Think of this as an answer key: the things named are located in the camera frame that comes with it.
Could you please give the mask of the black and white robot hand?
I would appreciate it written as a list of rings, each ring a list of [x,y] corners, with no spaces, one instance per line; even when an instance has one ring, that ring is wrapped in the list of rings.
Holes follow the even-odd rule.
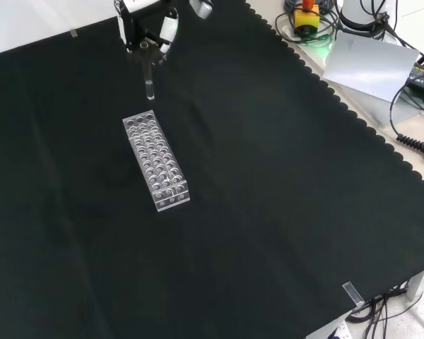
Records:
[[[153,62],[166,60],[179,27],[179,13],[170,1],[115,1],[119,34],[126,51],[143,51],[143,45],[156,49]],[[143,19],[153,15],[162,16],[159,33],[155,33],[141,24]]]

